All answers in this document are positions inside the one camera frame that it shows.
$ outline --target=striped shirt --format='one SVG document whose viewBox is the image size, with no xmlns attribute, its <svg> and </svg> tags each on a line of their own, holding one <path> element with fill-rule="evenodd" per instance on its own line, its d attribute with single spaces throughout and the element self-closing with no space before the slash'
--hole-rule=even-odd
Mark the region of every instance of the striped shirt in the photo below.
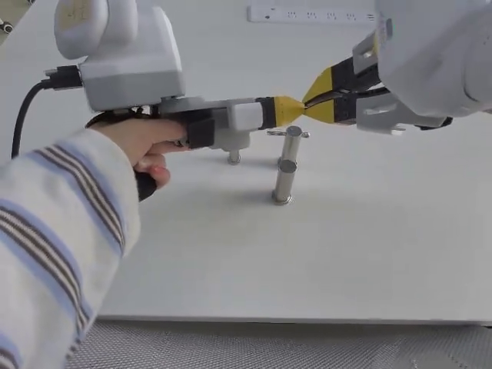
<svg viewBox="0 0 492 369">
<path fill-rule="evenodd" d="M 0 167 L 0 369 L 63 367 L 139 232 L 131 165 L 96 131 Z"/>
</svg>

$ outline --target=metal cylinder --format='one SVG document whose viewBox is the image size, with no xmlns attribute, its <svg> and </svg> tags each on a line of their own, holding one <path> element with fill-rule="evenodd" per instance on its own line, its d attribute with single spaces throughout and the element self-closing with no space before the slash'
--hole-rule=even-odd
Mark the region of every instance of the metal cylinder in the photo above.
<svg viewBox="0 0 492 369">
<path fill-rule="evenodd" d="M 241 154 L 239 150 L 229 151 L 228 163 L 230 165 L 238 165 L 241 162 Z"/>
<path fill-rule="evenodd" d="M 298 161 L 299 145 L 302 139 L 302 129 L 292 125 L 285 132 L 284 147 L 282 148 L 281 160 Z"/>
<path fill-rule="evenodd" d="M 292 201 L 292 186 L 298 165 L 292 160 L 282 160 L 278 165 L 277 183 L 272 194 L 274 203 L 286 205 Z"/>
</svg>

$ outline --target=yellow connector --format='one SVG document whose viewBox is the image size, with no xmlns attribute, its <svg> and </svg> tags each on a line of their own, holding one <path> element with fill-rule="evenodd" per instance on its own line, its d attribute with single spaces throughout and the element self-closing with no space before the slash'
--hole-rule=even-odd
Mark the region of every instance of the yellow connector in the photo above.
<svg viewBox="0 0 492 369">
<path fill-rule="evenodd" d="M 275 96 L 275 123 L 277 127 L 289 125 L 304 114 L 304 103 L 288 96 Z"/>
</svg>

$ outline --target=white table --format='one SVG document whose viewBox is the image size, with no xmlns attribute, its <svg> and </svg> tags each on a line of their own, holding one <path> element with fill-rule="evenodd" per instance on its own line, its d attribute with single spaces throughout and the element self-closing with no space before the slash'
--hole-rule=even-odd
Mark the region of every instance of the white table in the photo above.
<svg viewBox="0 0 492 369">
<path fill-rule="evenodd" d="M 0 51 L 8 158 L 18 106 L 42 71 L 68 64 L 37 2 Z M 301 97 L 367 29 L 252 25 L 245 4 L 162 2 L 189 95 Z M 83 91 L 45 92 L 23 148 L 80 128 Z M 403 137 L 300 120 L 295 203 L 269 201 L 281 138 L 257 133 L 237 167 L 202 150 L 170 155 L 173 182 L 142 205 L 142 237 L 104 316 L 246 321 L 492 321 L 492 122 L 461 119 Z"/>
</svg>

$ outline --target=power strip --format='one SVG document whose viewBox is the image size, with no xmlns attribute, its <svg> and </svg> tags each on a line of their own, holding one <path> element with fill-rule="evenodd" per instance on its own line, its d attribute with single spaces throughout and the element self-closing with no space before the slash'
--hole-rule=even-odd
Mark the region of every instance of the power strip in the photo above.
<svg viewBox="0 0 492 369">
<path fill-rule="evenodd" d="M 374 25 L 376 16 L 374 13 L 363 10 L 252 5 L 248 7 L 248 21 L 254 23 Z"/>
</svg>

